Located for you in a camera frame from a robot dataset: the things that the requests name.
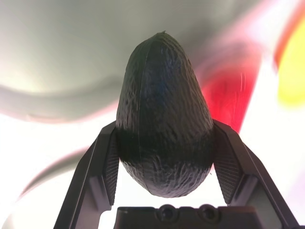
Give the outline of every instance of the textured gripper pad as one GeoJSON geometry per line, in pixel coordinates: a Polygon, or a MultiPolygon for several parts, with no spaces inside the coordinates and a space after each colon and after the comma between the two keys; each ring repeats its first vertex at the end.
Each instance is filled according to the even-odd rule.
{"type": "Polygon", "coordinates": [[[214,168],[224,201],[230,204],[242,179],[242,171],[233,152],[220,147],[214,160],[214,168]]]}
{"type": "Polygon", "coordinates": [[[109,203],[111,206],[114,204],[118,172],[119,172],[119,156],[118,156],[117,142],[114,131],[110,138],[108,153],[103,172],[103,176],[105,179],[105,187],[108,194],[109,203]]]}

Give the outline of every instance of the gray curved surface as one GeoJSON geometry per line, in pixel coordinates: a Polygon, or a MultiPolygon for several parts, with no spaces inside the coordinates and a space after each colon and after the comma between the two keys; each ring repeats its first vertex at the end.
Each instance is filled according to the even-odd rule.
{"type": "Polygon", "coordinates": [[[119,98],[137,44],[166,30],[196,63],[198,47],[257,2],[2,0],[0,111],[44,122],[91,115],[119,98]]]}
{"type": "Polygon", "coordinates": [[[45,170],[41,171],[35,178],[33,178],[29,184],[24,188],[19,196],[19,199],[26,195],[29,191],[35,187],[43,184],[44,182],[51,180],[52,178],[59,176],[65,172],[71,171],[76,168],[78,162],[82,156],[86,153],[87,149],[79,150],[71,155],[68,155],[55,163],[48,166],[45,170]]]}

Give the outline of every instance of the avocado skin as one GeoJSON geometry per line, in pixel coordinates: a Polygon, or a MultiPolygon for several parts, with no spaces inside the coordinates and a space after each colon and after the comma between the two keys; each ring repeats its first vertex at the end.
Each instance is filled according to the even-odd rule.
{"type": "Polygon", "coordinates": [[[143,41],[129,58],[116,133],[122,164],[152,195],[186,196],[212,167],[209,110],[190,61],[165,32],[143,41]]]}

